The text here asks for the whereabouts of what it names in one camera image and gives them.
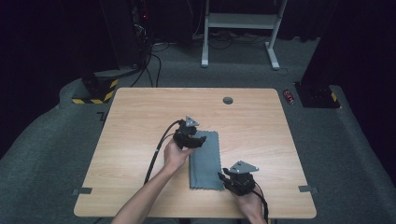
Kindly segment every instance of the forearm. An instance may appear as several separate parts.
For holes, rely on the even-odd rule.
[[[174,171],[163,167],[116,214],[112,223],[142,223]]]

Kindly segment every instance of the round hole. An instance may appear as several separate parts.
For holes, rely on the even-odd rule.
[[[230,105],[230,104],[233,103],[233,98],[231,98],[229,96],[226,96],[226,97],[223,98],[223,103],[226,104],[226,105]]]

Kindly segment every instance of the gray fabric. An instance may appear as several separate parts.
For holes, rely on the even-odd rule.
[[[202,136],[206,136],[206,141],[190,155],[190,188],[224,189],[218,176],[221,172],[219,134],[197,131],[194,137]]]

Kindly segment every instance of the wooden table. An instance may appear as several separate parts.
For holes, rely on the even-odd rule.
[[[222,102],[227,96],[231,105]],[[142,187],[163,132],[186,115],[201,123],[198,130],[219,133],[221,167],[242,160],[260,168],[252,174],[268,202],[269,218],[316,215],[311,194],[298,188],[307,183],[277,92],[210,88],[118,89],[82,186],[92,192],[79,194],[75,214],[114,217]],[[151,176],[162,166],[163,150]],[[228,190],[190,189],[188,161],[149,216],[242,217]]]

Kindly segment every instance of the table leg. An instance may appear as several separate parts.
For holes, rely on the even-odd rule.
[[[204,30],[204,45],[202,49],[202,67],[209,66],[209,48],[208,48],[208,37],[209,37],[209,0],[206,0],[206,9],[205,9],[205,30]]]

